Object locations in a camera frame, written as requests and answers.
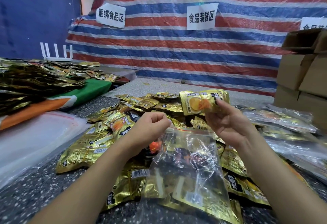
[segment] blue wall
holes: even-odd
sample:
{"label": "blue wall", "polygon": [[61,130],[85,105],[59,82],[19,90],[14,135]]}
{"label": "blue wall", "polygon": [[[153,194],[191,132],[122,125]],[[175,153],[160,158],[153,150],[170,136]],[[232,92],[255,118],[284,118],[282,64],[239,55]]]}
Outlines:
{"label": "blue wall", "polygon": [[80,0],[0,0],[0,57],[42,58],[40,42],[63,44],[71,19],[81,13]]}

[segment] person's right hand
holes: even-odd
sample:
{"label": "person's right hand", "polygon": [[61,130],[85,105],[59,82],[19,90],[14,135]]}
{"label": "person's right hand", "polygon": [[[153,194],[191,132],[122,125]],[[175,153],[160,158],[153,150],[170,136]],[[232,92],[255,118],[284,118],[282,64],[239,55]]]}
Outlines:
{"label": "person's right hand", "polygon": [[250,120],[240,110],[220,99],[217,99],[216,102],[225,114],[206,113],[205,117],[211,129],[226,144],[238,150],[256,135],[259,135]]}

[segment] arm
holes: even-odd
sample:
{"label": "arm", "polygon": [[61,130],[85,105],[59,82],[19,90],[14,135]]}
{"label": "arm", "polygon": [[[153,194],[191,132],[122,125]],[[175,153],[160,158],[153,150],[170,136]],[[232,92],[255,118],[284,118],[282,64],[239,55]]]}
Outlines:
{"label": "arm", "polygon": [[170,124],[162,112],[145,113],[76,182],[37,213],[30,224],[94,223],[125,163]]}
{"label": "arm", "polygon": [[241,111],[217,101],[226,115],[209,113],[210,127],[234,147],[282,223],[324,223],[327,204],[283,164]]}

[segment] white router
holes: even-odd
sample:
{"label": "white router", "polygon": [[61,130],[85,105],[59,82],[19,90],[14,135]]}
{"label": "white router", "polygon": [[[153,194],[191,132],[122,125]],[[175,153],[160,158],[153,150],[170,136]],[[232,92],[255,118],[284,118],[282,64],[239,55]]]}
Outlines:
{"label": "white router", "polygon": [[40,46],[41,46],[41,50],[42,50],[42,56],[43,56],[45,61],[70,62],[70,61],[73,60],[73,46],[72,45],[69,45],[70,58],[67,58],[66,45],[63,45],[63,55],[64,55],[64,57],[59,57],[57,44],[54,43],[53,45],[55,46],[56,57],[51,57],[50,56],[49,45],[47,43],[45,43],[45,50],[46,50],[46,56],[45,56],[45,50],[44,50],[43,42],[40,42]]}

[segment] forearm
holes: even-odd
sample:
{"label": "forearm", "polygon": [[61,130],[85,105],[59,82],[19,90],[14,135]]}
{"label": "forearm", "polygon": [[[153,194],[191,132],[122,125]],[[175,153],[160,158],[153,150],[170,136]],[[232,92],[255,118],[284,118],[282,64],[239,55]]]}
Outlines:
{"label": "forearm", "polygon": [[129,159],[124,140],[113,144],[76,182],[30,223],[94,223],[115,181]]}
{"label": "forearm", "polygon": [[301,182],[259,134],[239,151],[251,177],[282,223],[323,223],[327,206]]}

